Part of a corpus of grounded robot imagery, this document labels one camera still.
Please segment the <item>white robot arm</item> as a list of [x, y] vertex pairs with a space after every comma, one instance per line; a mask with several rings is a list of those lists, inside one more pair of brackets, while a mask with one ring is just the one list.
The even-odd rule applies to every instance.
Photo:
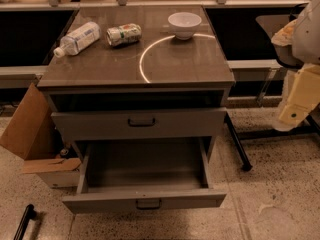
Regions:
[[276, 46], [292, 48], [292, 56], [304, 63], [285, 78], [282, 101], [273, 127], [296, 128], [320, 103], [320, 0], [311, 0], [299, 16], [271, 38]]

